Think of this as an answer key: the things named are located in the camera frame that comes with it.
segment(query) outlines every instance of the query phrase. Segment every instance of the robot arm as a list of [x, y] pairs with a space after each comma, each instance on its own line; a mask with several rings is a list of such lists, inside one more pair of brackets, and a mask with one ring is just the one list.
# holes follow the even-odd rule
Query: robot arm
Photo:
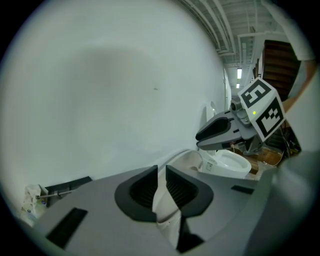
[[284, 113], [277, 90], [258, 77], [232, 99], [229, 110], [211, 118], [198, 131], [197, 146], [209, 151], [235, 144], [244, 155], [254, 154], [285, 121]]

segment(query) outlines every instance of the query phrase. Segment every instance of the ceiling light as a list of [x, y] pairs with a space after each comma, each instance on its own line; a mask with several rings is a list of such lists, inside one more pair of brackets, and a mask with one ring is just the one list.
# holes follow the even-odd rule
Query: ceiling light
[[238, 69], [237, 69], [237, 72], [238, 72], [238, 79], [241, 79], [242, 68], [238, 68]]

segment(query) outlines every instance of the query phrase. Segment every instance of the ceiling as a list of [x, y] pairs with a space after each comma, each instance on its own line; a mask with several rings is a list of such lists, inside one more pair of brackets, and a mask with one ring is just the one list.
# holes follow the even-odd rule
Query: ceiling
[[[253, 78], [252, 69], [262, 54], [265, 39], [288, 42], [261, 0], [177, 1], [210, 36], [224, 63], [233, 96]], [[241, 79], [237, 78], [237, 68], [242, 68]]]

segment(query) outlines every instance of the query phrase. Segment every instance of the toilet bowl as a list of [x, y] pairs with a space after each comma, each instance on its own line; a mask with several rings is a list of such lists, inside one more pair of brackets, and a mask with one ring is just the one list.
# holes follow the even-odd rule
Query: toilet bowl
[[[206, 105], [206, 120], [209, 121], [216, 113], [215, 104], [211, 101]], [[199, 153], [203, 159], [204, 173], [244, 179], [251, 170], [251, 164], [247, 159], [229, 150], [199, 149]]]

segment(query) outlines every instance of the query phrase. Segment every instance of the white toilet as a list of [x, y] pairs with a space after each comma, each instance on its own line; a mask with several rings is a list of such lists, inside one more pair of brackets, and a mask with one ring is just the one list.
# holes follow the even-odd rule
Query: white toilet
[[[216, 113], [215, 104], [211, 101], [206, 106], [206, 120], [210, 120]], [[204, 173], [244, 179], [251, 170], [251, 164], [247, 159], [229, 150], [199, 149], [199, 153], [203, 158]]]

